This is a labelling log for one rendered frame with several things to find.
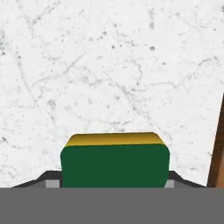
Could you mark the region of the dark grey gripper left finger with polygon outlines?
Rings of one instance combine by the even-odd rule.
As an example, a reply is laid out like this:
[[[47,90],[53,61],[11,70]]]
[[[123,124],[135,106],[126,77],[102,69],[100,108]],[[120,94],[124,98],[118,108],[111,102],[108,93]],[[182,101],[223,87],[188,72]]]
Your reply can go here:
[[[61,188],[62,184],[62,171],[45,171],[38,178],[15,185],[15,188]]]

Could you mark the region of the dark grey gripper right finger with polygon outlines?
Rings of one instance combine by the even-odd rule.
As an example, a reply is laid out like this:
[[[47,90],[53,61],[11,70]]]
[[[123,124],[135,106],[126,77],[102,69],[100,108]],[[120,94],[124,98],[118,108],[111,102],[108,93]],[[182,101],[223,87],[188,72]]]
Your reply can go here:
[[[164,186],[165,188],[204,188],[203,185],[199,185],[189,180],[181,178],[175,171],[169,171],[169,176],[167,182]]]

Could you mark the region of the green and yellow sponge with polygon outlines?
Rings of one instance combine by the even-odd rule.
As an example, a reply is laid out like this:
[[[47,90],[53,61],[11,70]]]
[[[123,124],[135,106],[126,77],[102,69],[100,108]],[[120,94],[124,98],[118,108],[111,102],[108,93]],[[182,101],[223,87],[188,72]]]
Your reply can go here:
[[[170,152],[153,132],[75,134],[60,161],[64,187],[163,187]]]

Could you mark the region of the brown wooden cutting board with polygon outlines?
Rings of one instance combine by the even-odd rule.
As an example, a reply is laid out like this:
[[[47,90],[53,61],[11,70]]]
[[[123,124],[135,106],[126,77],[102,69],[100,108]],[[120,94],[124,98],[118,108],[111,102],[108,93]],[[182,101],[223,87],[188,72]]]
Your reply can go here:
[[[207,186],[224,187],[224,95],[220,107],[220,116],[213,146]]]

